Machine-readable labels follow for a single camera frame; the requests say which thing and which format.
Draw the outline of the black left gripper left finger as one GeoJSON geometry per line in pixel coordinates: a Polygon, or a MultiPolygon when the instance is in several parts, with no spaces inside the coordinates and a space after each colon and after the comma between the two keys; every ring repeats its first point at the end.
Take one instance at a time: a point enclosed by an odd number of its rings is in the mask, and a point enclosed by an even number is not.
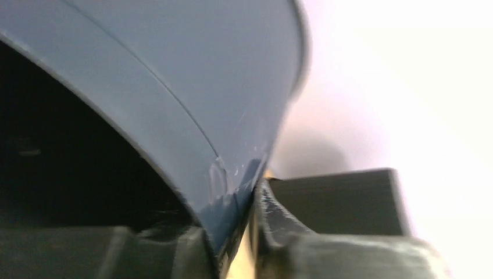
{"type": "Polygon", "coordinates": [[[2,278],[215,278],[203,230],[158,215],[124,226],[45,226],[1,217],[2,278]]]}

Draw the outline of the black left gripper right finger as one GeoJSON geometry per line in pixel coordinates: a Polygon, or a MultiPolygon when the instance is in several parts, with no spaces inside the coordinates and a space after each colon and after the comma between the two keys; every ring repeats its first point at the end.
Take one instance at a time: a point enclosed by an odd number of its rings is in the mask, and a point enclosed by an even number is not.
{"type": "Polygon", "coordinates": [[[398,236],[319,234],[275,197],[267,180],[254,191],[256,278],[451,278],[428,243],[398,236]]]}

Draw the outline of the dark blue bin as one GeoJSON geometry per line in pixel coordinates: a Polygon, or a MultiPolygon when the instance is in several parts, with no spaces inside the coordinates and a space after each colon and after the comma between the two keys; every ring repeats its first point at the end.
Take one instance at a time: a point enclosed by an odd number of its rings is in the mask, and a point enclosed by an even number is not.
{"type": "Polygon", "coordinates": [[[1,41],[107,120],[184,200],[213,260],[309,64],[298,1],[2,1],[1,41]]]}

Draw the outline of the large black plastic bin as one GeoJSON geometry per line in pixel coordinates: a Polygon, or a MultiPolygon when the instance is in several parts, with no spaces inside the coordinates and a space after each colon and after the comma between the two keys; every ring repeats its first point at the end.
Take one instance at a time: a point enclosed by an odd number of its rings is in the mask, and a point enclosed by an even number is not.
{"type": "Polygon", "coordinates": [[[395,170],[271,178],[276,199],[321,234],[410,235],[395,170]]]}

